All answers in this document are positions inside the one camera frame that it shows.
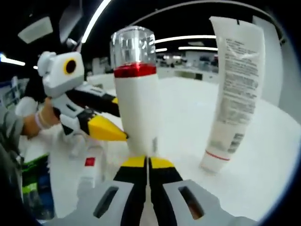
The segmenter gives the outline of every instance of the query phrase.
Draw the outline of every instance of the fluorescent light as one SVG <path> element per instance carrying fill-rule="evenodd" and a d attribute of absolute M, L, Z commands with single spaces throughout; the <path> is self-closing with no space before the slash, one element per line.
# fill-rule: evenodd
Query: fluorescent light
<path fill-rule="evenodd" d="M 20 65 L 20 66 L 24 66 L 25 65 L 25 63 L 22 62 L 22 61 L 18 61 L 18 60 L 13 60 L 13 59 L 6 58 L 6 56 L 4 54 L 0 54 L 0 61 L 4 62 L 4 63 L 14 64 L 14 65 Z"/>
<path fill-rule="evenodd" d="M 215 35 L 186 35 L 186 36 L 171 37 L 166 39 L 158 39 L 155 40 L 155 43 L 174 41 L 174 40 L 183 40 L 183 39 L 216 39 L 216 36 Z"/>
<path fill-rule="evenodd" d="M 88 36 L 90 32 L 92 31 L 93 26 L 95 25 L 98 17 L 103 13 L 104 9 L 108 6 L 108 4 L 111 2 L 111 0 L 103 0 L 102 3 L 100 3 L 99 7 L 97 8 L 96 12 L 94 13 L 93 17 L 91 18 L 88 27 L 86 28 L 86 31 L 83 35 L 83 38 L 81 39 L 82 43 L 85 43 L 88 39 Z"/>
<path fill-rule="evenodd" d="M 217 51 L 218 48 L 213 47 L 196 47 L 196 46 L 182 46 L 178 48 L 179 50 L 212 50 Z"/>
<path fill-rule="evenodd" d="M 156 49 L 156 52 L 164 52 L 167 51 L 167 48 L 158 48 Z"/>

